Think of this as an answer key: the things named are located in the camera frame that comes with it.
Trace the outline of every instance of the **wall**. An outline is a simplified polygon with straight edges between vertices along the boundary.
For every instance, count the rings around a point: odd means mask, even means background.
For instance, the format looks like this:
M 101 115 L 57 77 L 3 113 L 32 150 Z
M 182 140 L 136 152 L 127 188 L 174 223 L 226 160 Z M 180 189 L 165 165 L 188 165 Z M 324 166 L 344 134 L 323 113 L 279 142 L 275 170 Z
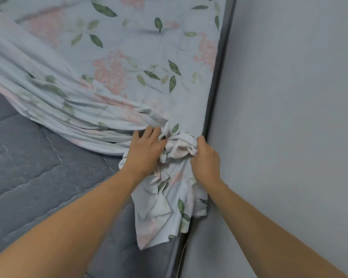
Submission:
M 234 191 L 348 275 L 348 0 L 237 0 L 209 141 Z M 214 206 L 182 277 L 255 277 Z

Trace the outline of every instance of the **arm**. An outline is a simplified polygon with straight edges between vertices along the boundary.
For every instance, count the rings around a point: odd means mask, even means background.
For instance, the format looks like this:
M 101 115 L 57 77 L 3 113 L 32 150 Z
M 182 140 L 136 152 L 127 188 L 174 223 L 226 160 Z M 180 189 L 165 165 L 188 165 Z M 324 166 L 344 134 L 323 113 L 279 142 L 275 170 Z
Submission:
M 346 275 L 263 215 L 220 179 L 218 153 L 198 139 L 192 171 L 221 211 L 256 276 L 345 278 Z
M 0 254 L 2 278 L 80 278 L 135 187 L 157 166 L 160 128 L 134 132 L 124 167 Z

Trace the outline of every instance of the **right hand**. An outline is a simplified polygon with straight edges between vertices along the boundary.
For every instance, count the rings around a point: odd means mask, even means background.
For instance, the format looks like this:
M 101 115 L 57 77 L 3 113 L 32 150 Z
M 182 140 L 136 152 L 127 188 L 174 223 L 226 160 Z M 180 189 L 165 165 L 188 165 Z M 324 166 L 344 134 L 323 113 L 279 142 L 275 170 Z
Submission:
M 197 138 L 197 157 L 191 159 L 196 180 L 206 189 L 220 182 L 220 158 L 203 136 Z

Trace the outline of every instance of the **white fabric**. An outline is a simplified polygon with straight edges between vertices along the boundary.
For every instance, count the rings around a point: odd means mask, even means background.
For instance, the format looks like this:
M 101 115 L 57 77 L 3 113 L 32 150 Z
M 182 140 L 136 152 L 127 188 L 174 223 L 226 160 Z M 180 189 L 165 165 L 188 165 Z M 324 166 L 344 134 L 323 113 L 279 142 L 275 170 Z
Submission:
M 124 154 L 120 167 L 133 130 L 163 128 L 160 165 L 132 195 L 141 249 L 206 214 L 189 157 L 202 132 L 224 4 L 0 2 L 0 92 L 19 113 L 80 147 Z

